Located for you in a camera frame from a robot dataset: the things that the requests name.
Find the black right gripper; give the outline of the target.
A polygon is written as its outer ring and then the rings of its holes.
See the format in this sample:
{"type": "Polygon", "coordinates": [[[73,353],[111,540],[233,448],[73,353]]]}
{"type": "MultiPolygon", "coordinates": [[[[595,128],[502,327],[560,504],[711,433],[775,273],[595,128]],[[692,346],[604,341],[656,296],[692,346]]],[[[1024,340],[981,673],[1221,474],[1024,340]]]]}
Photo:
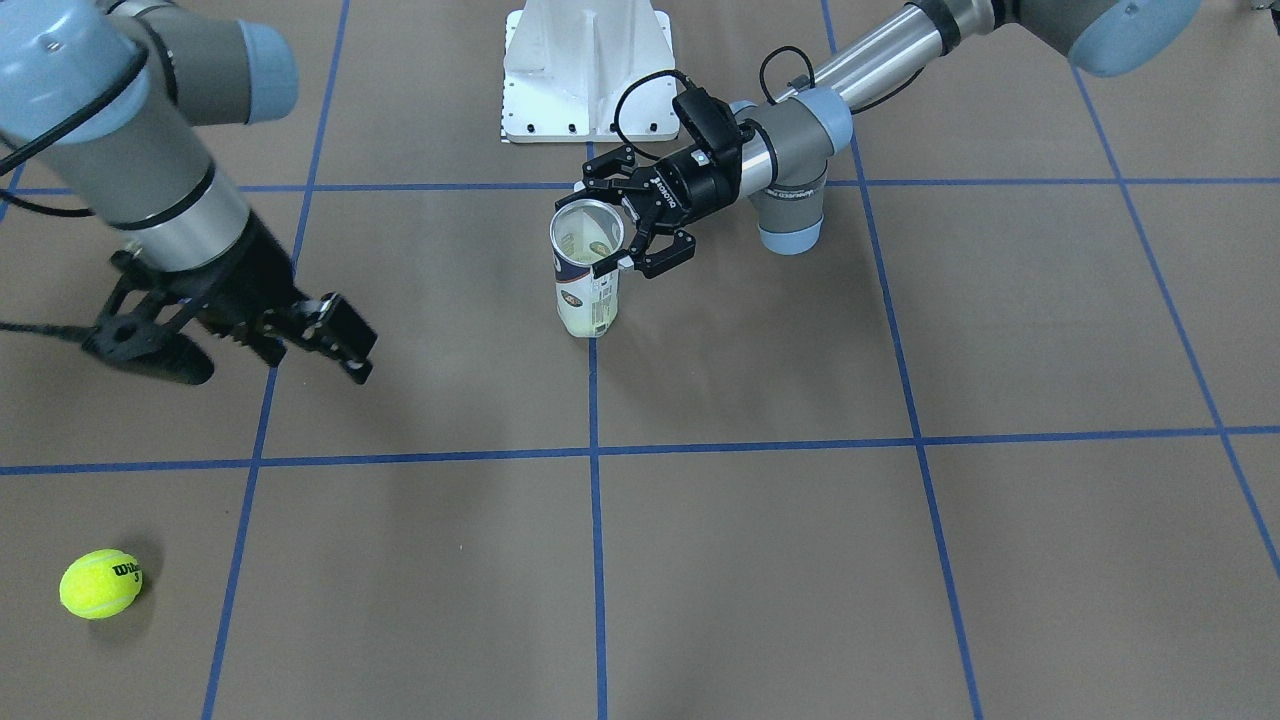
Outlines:
{"type": "Polygon", "coordinates": [[[269,366],[287,354],[284,341],[332,360],[357,386],[372,374],[378,333],[342,293],[311,299],[294,284],[288,252],[252,211],[239,238],[221,255],[193,269],[198,322],[218,337],[250,348],[269,366]],[[300,304],[302,325],[266,325],[270,316],[300,304]]]}

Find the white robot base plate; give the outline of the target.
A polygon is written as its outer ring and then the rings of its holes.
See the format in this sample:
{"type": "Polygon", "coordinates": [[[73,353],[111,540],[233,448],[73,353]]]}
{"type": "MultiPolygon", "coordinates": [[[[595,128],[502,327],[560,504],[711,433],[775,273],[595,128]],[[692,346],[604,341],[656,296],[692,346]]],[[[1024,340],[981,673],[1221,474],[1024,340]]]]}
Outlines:
{"type": "Polygon", "coordinates": [[[669,14],[649,1],[527,1],[504,20],[500,140],[507,143],[671,141],[675,79],[618,100],[632,82],[675,68],[669,14]]]}

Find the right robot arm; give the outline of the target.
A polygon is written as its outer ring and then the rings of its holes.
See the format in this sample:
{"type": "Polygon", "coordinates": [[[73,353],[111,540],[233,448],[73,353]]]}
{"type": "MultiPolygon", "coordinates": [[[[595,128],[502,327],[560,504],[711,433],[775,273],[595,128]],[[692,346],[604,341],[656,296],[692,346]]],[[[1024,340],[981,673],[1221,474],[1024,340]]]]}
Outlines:
{"type": "Polygon", "coordinates": [[[72,342],[122,372],[198,386],[212,360],[184,328],[250,348],[287,345],[372,370],[375,331],[346,297],[297,288],[291,255],[218,165],[197,128],[292,113],[294,53],[270,26],[172,1],[3,4],[3,172],[49,167],[123,242],[91,325],[8,325],[72,342]]]}

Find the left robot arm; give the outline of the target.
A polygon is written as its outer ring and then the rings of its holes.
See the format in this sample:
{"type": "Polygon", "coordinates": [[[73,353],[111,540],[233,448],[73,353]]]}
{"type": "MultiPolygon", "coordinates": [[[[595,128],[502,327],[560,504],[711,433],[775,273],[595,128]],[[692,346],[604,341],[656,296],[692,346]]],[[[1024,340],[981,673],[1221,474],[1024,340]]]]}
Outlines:
{"type": "Polygon", "coordinates": [[[1199,10],[1197,1],[908,1],[883,24],[808,67],[762,104],[726,102],[680,70],[672,101],[692,143],[666,158],[623,140],[585,163],[580,186],[556,204],[603,210],[632,228],[589,261],[595,277],[631,268],[654,278],[695,252],[690,225],[748,199],[762,242],[780,255],[812,249],[824,220],[828,160],[852,142],[855,115],[888,101],[964,40],[1018,24],[1096,77],[1142,67],[1199,10]]]}

